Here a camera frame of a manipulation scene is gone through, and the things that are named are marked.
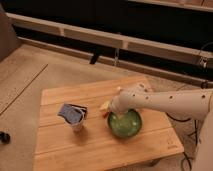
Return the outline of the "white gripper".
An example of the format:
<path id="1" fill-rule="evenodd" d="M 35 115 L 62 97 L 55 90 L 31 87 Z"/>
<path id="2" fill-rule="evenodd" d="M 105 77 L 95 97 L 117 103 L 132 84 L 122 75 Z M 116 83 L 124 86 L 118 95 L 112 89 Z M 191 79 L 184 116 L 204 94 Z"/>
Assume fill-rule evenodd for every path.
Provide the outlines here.
<path id="1" fill-rule="evenodd" d="M 116 95 L 111 99 L 108 109 L 116 114 L 123 114 L 127 111 L 127 107 L 119 95 Z"/>

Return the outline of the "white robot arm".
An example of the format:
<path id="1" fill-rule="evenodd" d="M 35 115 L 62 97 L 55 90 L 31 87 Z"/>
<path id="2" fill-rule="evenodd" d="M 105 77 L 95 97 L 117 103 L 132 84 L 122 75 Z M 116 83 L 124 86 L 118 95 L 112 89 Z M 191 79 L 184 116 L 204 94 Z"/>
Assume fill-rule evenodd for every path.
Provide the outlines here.
<path id="1" fill-rule="evenodd" d="M 124 113 L 128 109 L 147 108 L 202 120 L 195 160 L 191 171 L 213 171 L 213 89 L 167 92 L 148 91 L 142 83 L 121 88 L 108 109 Z"/>

